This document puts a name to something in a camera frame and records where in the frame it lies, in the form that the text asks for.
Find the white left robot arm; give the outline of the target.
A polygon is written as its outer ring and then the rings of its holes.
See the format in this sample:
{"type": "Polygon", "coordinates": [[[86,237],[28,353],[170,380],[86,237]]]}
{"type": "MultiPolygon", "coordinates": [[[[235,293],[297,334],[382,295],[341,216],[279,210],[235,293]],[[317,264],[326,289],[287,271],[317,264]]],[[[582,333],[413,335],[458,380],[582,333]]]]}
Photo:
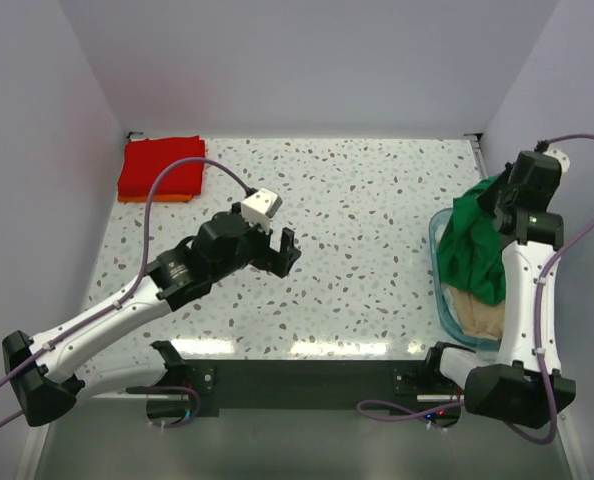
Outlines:
{"type": "Polygon", "coordinates": [[[260,190],[215,214],[174,248],[144,261],[122,290],[89,311],[30,336],[17,330],[2,341],[6,380],[31,427],[48,424],[77,403],[91,383],[76,372],[132,331],[208,295],[224,278],[247,266],[286,277],[300,258],[294,233],[284,228],[270,246],[271,221],[282,200],[260,190]]]}

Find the green t shirt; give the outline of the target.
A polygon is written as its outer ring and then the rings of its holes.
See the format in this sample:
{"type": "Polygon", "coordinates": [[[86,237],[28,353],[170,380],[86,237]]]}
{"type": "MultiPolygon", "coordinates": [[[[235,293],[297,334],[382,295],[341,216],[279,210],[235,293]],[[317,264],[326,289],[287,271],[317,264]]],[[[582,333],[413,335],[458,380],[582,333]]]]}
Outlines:
{"type": "Polygon", "coordinates": [[[500,235],[477,199],[497,178],[481,180],[452,203],[452,213],[437,248],[442,283],[473,295],[486,305],[505,300],[500,235]]]}

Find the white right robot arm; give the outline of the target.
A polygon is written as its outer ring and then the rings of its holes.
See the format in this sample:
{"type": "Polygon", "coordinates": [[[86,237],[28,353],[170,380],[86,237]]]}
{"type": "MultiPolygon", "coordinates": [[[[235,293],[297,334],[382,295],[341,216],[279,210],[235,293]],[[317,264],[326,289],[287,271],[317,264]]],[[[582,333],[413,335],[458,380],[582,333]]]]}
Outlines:
{"type": "Polygon", "coordinates": [[[554,425],[575,398],[563,377],[554,327],[554,290],[564,252],[564,221],[549,204],[570,161],[559,149],[524,150],[479,193],[479,211],[499,236],[505,274],[504,330],[494,362],[473,350],[437,343],[422,369],[436,393],[456,384],[472,414],[512,427],[554,425]]]}

